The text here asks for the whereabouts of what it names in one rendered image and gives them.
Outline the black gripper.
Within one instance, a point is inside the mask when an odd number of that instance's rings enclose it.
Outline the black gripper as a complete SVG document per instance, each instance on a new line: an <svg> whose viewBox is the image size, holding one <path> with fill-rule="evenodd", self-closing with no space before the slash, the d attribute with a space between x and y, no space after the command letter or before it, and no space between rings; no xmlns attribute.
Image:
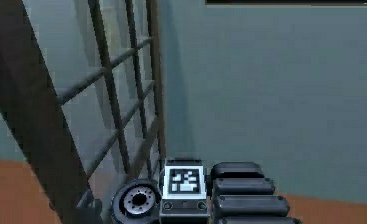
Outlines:
<svg viewBox="0 0 367 224"><path fill-rule="evenodd" d="M111 224L160 224L161 194L152 179L134 179L112 197Z"/></svg>

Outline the dark brown wooden shelf frame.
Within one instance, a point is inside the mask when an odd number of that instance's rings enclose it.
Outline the dark brown wooden shelf frame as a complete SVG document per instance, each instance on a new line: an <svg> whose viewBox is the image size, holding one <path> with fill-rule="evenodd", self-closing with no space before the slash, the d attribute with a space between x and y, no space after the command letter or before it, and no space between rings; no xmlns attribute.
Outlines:
<svg viewBox="0 0 367 224"><path fill-rule="evenodd" d="M157 0L144 1L147 36L138 38L134 0L124 0L130 46L110 57L99 1L76 0L92 20L101 64L57 92L23 1L0 0L0 112L62 224L154 224L158 219L157 204L135 222L119 209L124 187L138 181L143 168L153 173L160 166L150 158L152 149L166 153ZM138 67L144 47L150 49L152 78L142 82L139 73L134 75L137 97L123 111L113 70L127 59ZM102 87L114 126L91 162L83 163L62 107L91 85Z"/></svg>

